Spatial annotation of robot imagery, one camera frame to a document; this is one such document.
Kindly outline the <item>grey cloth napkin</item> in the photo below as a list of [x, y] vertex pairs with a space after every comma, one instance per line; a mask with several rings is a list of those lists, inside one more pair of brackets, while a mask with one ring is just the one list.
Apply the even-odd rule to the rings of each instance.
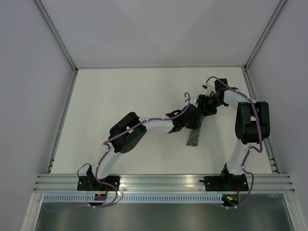
[[200, 136], [200, 130], [201, 130], [201, 127], [202, 127], [202, 123], [203, 123], [203, 120], [204, 120], [204, 115], [201, 114], [199, 116], [199, 124], [198, 124], [198, 128], [197, 129], [193, 129], [191, 132], [190, 132], [190, 135], [189, 135], [189, 138], [188, 138], [188, 141], [187, 141], [187, 146], [190, 146], [190, 147], [196, 147], [199, 143], [199, 136]]

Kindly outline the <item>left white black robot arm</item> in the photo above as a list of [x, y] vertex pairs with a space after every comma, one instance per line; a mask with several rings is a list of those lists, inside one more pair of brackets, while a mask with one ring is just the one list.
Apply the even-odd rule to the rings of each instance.
[[176, 110], [162, 117], [145, 118], [135, 112], [128, 113], [110, 129], [110, 136], [103, 144], [106, 152], [95, 167], [87, 171], [88, 185], [96, 191], [105, 185], [112, 166], [121, 155], [132, 151], [147, 133], [169, 134], [181, 131], [183, 128], [198, 129], [201, 110], [189, 103], [182, 110]]

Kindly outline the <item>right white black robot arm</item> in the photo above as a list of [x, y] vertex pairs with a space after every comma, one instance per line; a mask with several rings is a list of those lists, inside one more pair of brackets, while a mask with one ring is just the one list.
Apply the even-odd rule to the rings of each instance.
[[201, 181], [207, 192], [247, 192], [247, 171], [244, 168], [251, 150], [261, 153], [263, 140], [270, 135], [270, 115], [267, 102], [254, 101], [227, 79], [214, 77], [214, 85], [205, 83], [206, 94], [198, 96], [198, 108], [204, 116], [217, 113], [219, 106], [236, 110], [235, 135], [237, 143], [220, 175], [204, 177]]

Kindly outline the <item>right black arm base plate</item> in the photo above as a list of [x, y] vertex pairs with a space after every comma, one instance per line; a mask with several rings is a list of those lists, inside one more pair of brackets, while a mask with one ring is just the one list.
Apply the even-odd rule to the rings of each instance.
[[247, 178], [244, 174], [223, 178], [221, 176], [204, 177], [203, 183], [207, 192], [247, 192], [249, 191]]

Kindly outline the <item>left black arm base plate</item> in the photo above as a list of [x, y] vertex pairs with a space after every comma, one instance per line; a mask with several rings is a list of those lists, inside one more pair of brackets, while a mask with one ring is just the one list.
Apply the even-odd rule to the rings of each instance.
[[120, 176], [108, 176], [102, 179], [104, 184], [94, 180], [93, 184], [90, 183], [87, 176], [81, 176], [78, 180], [77, 191], [93, 192], [93, 191], [107, 191], [114, 192], [120, 186]]

